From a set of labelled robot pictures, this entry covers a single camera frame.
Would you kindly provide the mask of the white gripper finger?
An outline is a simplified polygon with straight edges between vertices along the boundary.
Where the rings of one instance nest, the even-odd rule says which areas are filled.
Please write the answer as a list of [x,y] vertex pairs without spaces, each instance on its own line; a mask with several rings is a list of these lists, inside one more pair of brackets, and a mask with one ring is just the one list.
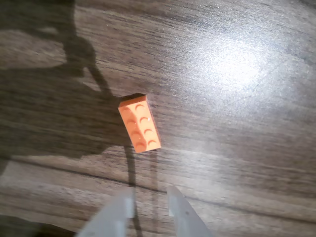
[[183,194],[175,187],[167,188],[169,216],[174,219],[177,237],[212,237],[211,231]]
[[125,237],[128,220],[135,216],[135,191],[122,190],[95,214],[77,237]]

